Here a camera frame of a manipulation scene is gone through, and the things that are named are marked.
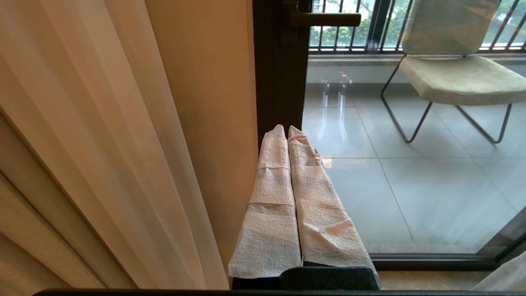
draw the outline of chair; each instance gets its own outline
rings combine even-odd
[[[454,105],[492,143],[502,141],[513,103],[526,101],[526,78],[481,56],[472,56],[484,40],[499,0],[416,0],[403,36],[404,56],[381,97],[406,143],[413,142],[433,103]],[[458,56],[444,59],[439,55]],[[429,104],[413,136],[402,130],[384,92],[400,69]],[[499,138],[490,136],[460,105],[507,104]]]

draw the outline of ledge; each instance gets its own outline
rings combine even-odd
[[[526,54],[476,54],[487,57],[501,65],[526,65]],[[376,55],[310,55],[309,67],[321,66],[396,66],[402,54]]]

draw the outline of chair backrest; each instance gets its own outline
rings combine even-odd
[[[499,0],[415,0],[402,48],[407,54],[468,55],[479,50]]]

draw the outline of door handle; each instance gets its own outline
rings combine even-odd
[[[284,0],[283,5],[287,14],[287,22],[294,27],[357,27],[361,22],[359,13],[304,13],[298,9],[298,0]]]

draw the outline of chair seat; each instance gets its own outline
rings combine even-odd
[[[481,56],[452,60],[406,57],[400,70],[429,102],[470,106],[526,101],[526,78]]]

